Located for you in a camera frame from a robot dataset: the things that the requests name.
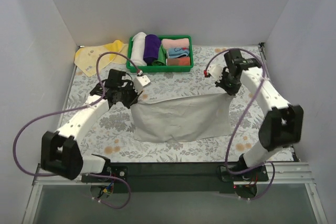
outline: floral tablecloth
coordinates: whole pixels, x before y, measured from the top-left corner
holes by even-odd
[[[258,48],[243,47],[260,55]],[[211,78],[204,78],[203,70],[209,59],[223,47],[194,47],[194,68],[187,73],[148,73],[151,85],[145,88],[142,100],[185,97],[188,95],[224,92],[216,88]],[[225,65],[224,57],[219,56],[214,63]],[[102,79],[109,69],[126,70],[125,65],[110,64],[101,72]],[[79,69],[67,101],[67,108],[82,105],[89,92],[97,84],[97,76],[87,77]],[[242,87],[230,105],[231,125],[234,126],[252,94]],[[66,123],[74,113],[62,118]],[[229,154],[229,161],[237,161],[258,141],[258,129],[263,114],[257,103],[253,104],[243,120]],[[215,162],[223,161],[229,136],[206,138],[188,143],[147,143],[133,139],[134,124],[131,111],[121,103],[113,106],[98,120],[80,143],[82,154],[100,154],[113,162]],[[271,158],[273,161],[292,161],[290,149],[284,149]]]

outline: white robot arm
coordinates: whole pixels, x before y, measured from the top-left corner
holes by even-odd
[[[206,77],[215,78],[216,86],[235,95],[241,84],[255,93],[262,79],[262,68],[255,59],[244,59],[240,50],[230,50],[224,55],[227,67],[209,66]],[[303,109],[284,99],[266,78],[256,98],[265,119],[259,130],[259,141],[239,158],[234,170],[245,170],[265,162],[278,151],[301,138]]]
[[[111,69],[103,81],[104,98],[97,104],[78,111],[65,125],[55,132],[46,132],[42,137],[41,167],[69,179],[80,174],[101,173],[109,159],[99,155],[81,155],[79,146],[94,123],[117,102],[127,108],[137,103],[143,88],[150,84],[147,76],[134,80],[123,79],[125,72]],[[97,84],[84,105],[97,101],[102,96],[102,87]]]

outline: red wire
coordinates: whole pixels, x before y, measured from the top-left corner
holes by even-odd
[[[251,179],[250,183],[245,185],[245,186],[249,186],[252,182],[253,182],[253,178]]]
[[[256,181],[254,182],[254,184],[252,186],[255,186],[258,182],[258,175],[256,175]]]

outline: green basket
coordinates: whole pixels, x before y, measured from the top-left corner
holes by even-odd
[[[158,36],[160,40],[162,39],[189,39],[189,50],[190,50],[190,66],[138,66],[144,73],[157,73],[157,72],[190,72],[190,70],[194,67],[194,59],[193,59],[193,48],[191,43],[191,37],[189,35],[162,35]],[[133,47],[133,36],[130,38],[130,42],[128,44],[128,58],[131,58],[132,47]],[[126,67],[131,71],[131,73],[136,73],[137,70],[133,65],[130,64],[129,61],[126,63]]]

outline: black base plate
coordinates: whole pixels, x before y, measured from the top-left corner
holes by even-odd
[[[222,180],[219,167],[222,162],[209,163],[112,163],[112,174],[120,177],[120,171],[125,172],[124,179],[132,188],[132,192],[188,192],[213,191],[223,194],[234,194],[232,180]],[[259,181],[267,181],[267,174],[258,174]],[[82,176],[84,183],[102,183],[99,179]],[[115,186],[113,193],[127,193],[125,186]]]
[[[232,175],[227,172],[225,166],[220,166],[221,177],[223,182],[243,182],[255,180],[258,177],[258,181],[268,181],[268,175],[265,166],[260,166],[256,169],[253,169],[251,172],[244,173],[241,175]]]

